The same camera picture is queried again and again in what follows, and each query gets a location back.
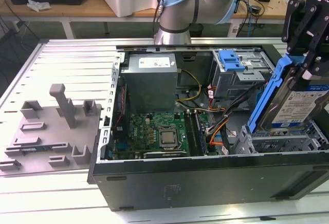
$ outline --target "hard drive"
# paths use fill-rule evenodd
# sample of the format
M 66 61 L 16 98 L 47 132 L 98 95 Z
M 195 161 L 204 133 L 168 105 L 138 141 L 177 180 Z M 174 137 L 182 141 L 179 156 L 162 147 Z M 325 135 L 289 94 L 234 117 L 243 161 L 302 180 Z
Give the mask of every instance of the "hard drive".
M 256 132 L 297 131 L 308 127 L 314 116 L 329 102 L 329 79 L 311 81 L 305 91 L 291 91 L 291 68 L 273 99 L 264 108 Z

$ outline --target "cpu socket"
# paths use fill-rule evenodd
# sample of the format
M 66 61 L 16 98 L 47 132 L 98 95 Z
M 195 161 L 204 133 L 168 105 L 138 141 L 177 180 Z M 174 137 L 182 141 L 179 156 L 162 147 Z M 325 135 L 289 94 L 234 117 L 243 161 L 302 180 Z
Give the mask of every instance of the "cpu socket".
M 160 147 L 165 150 L 172 150 L 178 146 L 177 142 L 177 129 L 168 128 L 168 129 L 159 129 L 160 137 Z

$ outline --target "gray power supply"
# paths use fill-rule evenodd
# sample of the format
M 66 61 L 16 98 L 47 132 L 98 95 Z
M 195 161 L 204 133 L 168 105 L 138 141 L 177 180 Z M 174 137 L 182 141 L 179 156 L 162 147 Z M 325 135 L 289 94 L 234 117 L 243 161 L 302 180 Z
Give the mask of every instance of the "gray power supply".
M 177 66 L 173 53 L 132 54 L 121 73 L 132 113 L 174 110 Z

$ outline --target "floor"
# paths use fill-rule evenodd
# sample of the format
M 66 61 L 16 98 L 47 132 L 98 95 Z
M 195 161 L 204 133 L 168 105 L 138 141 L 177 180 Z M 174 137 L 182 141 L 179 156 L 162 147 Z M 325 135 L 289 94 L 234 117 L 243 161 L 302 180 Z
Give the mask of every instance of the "floor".
M 64 39 L 63 27 L 57 22 L 31 22 L 30 29 L 41 39 Z M 152 35 L 151 23 L 109 23 L 109 34 L 105 34 L 103 23 L 75 22 L 73 23 L 77 38 L 150 38 Z M 229 26 L 204 25 L 203 37 L 226 37 Z M 27 60 L 38 40 L 24 25 L 17 34 L 8 33 L 0 40 L 0 96 L 14 79 L 23 63 Z M 280 37 L 282 25 L 266 24 L 264 28 L 256 28 L 253 37 Z

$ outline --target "workbench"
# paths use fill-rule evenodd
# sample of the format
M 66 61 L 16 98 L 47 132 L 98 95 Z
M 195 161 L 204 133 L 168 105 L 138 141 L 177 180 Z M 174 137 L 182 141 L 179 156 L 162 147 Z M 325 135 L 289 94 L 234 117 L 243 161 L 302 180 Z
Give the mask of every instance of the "workbench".
M 103 104 L 111 81 L 116 45 L 152 45 L 151 39 L 50 40 L 39 43 L 0 99 L 0 158 L 22 118 L 26 100 L 55 106 L 49 95 L 53 83 L 64 83 L 74 104 L 95 99 Z M 280 54 L 286 45 L 279 38 L 192 39 L 197 45 L 273 44 Z M 0 223 L 328 223 L 329 182 L 297 201 L 231 204 L 223 206 L 111 212 L 97 185 L 86 182 L 88 170 L 0 178 Z
M 105 32 L 108 33 L 107 22 L 152 22 L 154 9 L 143 10 L 133 13 L 127 17 L 116 17 L 113 10 L 104 0 L 85 0 L 82 5 L 54 5 L 50 4 L 52 9 L 35 12 L 26 5 L 13 5 L 7 0 L 13 11 L 23 21 L 53 21 L 60 22 L 63 25 L 65 35 L 68 39 L 74 39 L 75 33 L 72 29 L 72 22 L 103 22 Z M 251 5 L 258 5 L 257 2 L 250 0 Z M 260 17 L 258 23 L 262 24 L 283 24 L 287 4 L 284 0 L 271 0 L 269 3 L 263 3 L 265 13 Z M 230 20 L 228 37 L 236 37 L 240 24 L 247 15 L 247 8 L 244 3 L 240 3 L 237 13 Z M 5 21 L 18 21 L 18 18 L 8 9 L 4 0 L 0 0 L 0 16 Z

